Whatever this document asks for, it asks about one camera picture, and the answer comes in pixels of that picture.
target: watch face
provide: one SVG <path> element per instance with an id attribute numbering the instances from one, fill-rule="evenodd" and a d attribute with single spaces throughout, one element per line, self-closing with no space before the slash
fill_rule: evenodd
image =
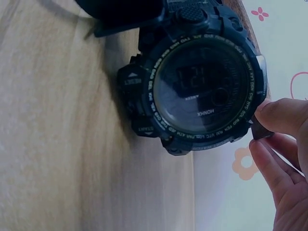
<path id="1" fill-rule="evenodd" d="M 162 61 L 154 101 L 176 130 L 201 134 L 231 123 L 244 107 L 249 75 L 234 47 L 216 39 L 186 42 Z"/>

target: floral pattern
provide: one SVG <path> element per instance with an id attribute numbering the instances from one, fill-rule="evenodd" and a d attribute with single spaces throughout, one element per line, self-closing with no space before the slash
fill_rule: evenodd
<path id="1" fill-rule="evenodd" d="M 244 167 L 242 165 L 242 159 L 246 156 L 252 158 L 249 148 L 239 148 L 235 151 L 235 161 L 232 164 L 232 169 L 235 173 L 239 174 L 242 180 L 250 180 L 259 169 L 257 168 L 254 161 L 250 167 Z"/>
<path id="2" fill-rule="evenodd" d="M 266 12 L 264 12 L 263 9 L 262 9 L 262 7 L 259 7 L 259 8 L 258 8 L 258 11 L 251 11 L 251 13 L 252 13 L 253 15 L 259 16 L 259 20 L 260 20 L 261 22 L 264 21 L 264 18 L 265 18 L 265 17 L 269 17 L 269 14 L 266 13 Z"/>

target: hand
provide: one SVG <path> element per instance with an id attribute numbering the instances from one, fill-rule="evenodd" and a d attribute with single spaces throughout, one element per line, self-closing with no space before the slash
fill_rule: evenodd
<path id="1" fill-rule="evenodd" d="M 252 157 L 272 191 L 276 216 L 274 231 L 308 230 L 308 102 L 265 100 L 256 117 L 268 130 L 276 132 L 261 141 L 251 141 Z M 275 152 L 294 167 L 284 162 Z"/>

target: orange flower print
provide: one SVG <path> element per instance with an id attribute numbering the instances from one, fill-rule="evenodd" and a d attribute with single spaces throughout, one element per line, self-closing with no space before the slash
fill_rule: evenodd
<path id="1" fill-rule="evenodd" d="M 250 167 L 244 167 L 242 165 L 242 160 L 248 156 L 251 157 L 249 148 L 239 148 L 235 151 L 235 161 L 232 164 L 232 169 L 235 173 L 239 174 L 242 180 L 250 180 L 258 171 L 256 164 L 252 161 Z"/>

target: pink flower print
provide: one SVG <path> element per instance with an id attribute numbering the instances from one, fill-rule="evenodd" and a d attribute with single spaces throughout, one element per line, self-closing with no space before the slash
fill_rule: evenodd
<path id="1" fill-rule="evenodd" d="M 259 20 L 260 20 L 261 22 L 264 21 L 264 17 L 268 17 L 268 16 L 269 16 L 268 13 L 263 12 L 262 7 L 259 7 L 259 8 L 258 8 L 258 11 L 251 11 L 251 13 L 252 13 L 253 15 L 259 16 Z"/>

